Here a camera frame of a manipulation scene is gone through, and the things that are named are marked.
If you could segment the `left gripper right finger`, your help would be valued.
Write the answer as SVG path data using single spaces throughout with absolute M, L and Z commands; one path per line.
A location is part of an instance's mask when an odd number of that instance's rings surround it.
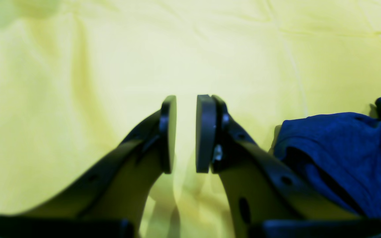
M 260 148 L 219 96 L 196 104 L 195 169 L 219 176 L 237 238 L 381 238 L 381 220 L 319 194 Z

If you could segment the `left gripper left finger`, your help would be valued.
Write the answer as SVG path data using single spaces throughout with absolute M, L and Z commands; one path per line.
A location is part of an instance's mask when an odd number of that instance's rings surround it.
M 148 194 L 173 168 L 176 96 L 53 198 L 0 215 L 0 238 L 136 238 Z

